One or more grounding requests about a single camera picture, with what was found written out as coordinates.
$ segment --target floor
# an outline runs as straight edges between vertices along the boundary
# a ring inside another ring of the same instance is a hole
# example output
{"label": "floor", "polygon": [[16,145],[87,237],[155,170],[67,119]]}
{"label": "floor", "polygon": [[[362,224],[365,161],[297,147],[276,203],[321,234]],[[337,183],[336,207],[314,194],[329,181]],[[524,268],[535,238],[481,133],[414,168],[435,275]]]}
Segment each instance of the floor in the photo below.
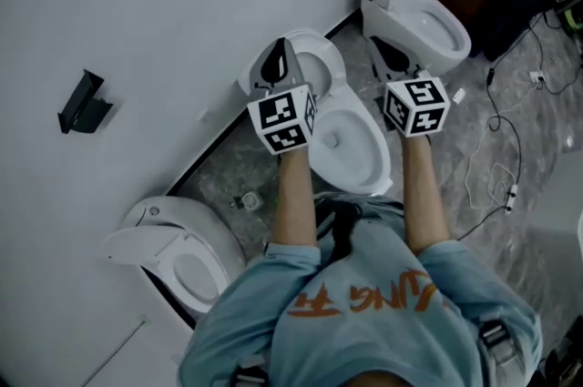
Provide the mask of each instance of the floor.
{"label": "floor", "polygon": [[[540,20],[535,26],[544,49],[543,71],[547,84],[558,90],[576,74],[580,58],[564,32],[551,30]],[[381,94],[373,77],[359,26],[350,23],[332,41],[346,64],[350,86],[369,108],[382,128],[391,152],[394,186],[388,196],[402,196],[400,143],[395,132],[387,132],[374,100]],[[491,94],[500,110],[522,104],[505,115],[515,124],[522,148],[522,172],[514,211],[499,211],[465,243],[540,314],[545,347],[549,350],[564,335],[578,312],[583,311],[583,295],[553,278],[535,239],[528,234],[528,213],[537,204],[557,155],[583,148],[583,78],[561,96],[547,91],[530,91],[529,71],[538,70],[540,51],[532,34],[500,63]],[[482,137],[493,109],[485,91],[486,74],[491,64],[482,57],[467,59],[442,76],[451,97],[463,88],[465,99],[452,108],[442,133],[432,136],[436,174],[441,185],[454,236],[461,237],[491,209],[472,209],[464,185],[468,160]],[[500,131],[488,132],[474,156],[467,184],[474,206],[487,206],[490,197],[486,183],[494,162],[517,174],[517,141],[505,123]],[[276,206],[278,167],[256,138],[246,118],[182,186],[178,196],[200,200],[211,206],[240,240],[246,257],[259,255],[269,237]],[[495,169],[495,181],[508,183],[509,175]],[[313,175],[314,189],[329,188]],[[239,210],[234,197],[257,191],[264,206],[256,212]]]}

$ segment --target toilet bowl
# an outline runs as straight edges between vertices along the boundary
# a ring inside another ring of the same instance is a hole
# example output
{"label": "toilet bowl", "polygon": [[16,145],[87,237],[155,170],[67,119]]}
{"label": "toilet bowl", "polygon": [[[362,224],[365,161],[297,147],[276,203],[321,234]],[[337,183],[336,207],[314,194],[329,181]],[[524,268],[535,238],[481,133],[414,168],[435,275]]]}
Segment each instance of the toilet bowl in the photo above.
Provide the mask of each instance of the toilet bowl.
{"label": "toilet bowl", "polygon": [[419,68],[440,76],[469,55],[468,33],[437,0],[362,0],[361,9],[364,37],[368,46],[374,37],[381,41],[390,77]]}
{"label": "toilet bowl", "polygon": [[245,268],[238,241],[212,210],[168,196],[140,201],[99,253],[152,272],[195,318],[207,313]]}
{"label": "toilet bowl", "polygon": [[[317,114],[310,143],[310,166],[322,179],[353,194],[376,196],[392,185],[391,159],[381,129],[346,82],[343,58],[332,42],[315,31],[292,31],[303,77],[312,83]],[[250,93],[249,73],[239,84]]]}

